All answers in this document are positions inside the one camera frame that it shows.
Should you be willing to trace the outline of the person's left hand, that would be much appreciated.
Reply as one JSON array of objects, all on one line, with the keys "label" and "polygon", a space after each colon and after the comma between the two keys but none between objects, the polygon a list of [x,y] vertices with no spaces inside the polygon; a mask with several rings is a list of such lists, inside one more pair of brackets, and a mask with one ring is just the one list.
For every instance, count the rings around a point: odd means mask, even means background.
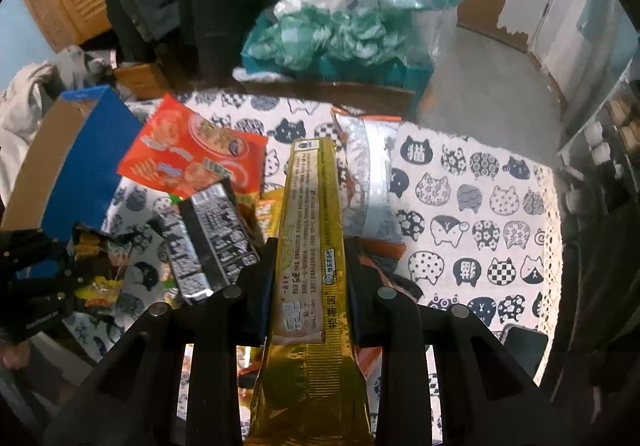
[{"label": "person's left hand", "polygon": [[17,345],[1,344],[0,359],[2,365],[10,370],[26,368],[30,359],[30,343],[25,341]]}]

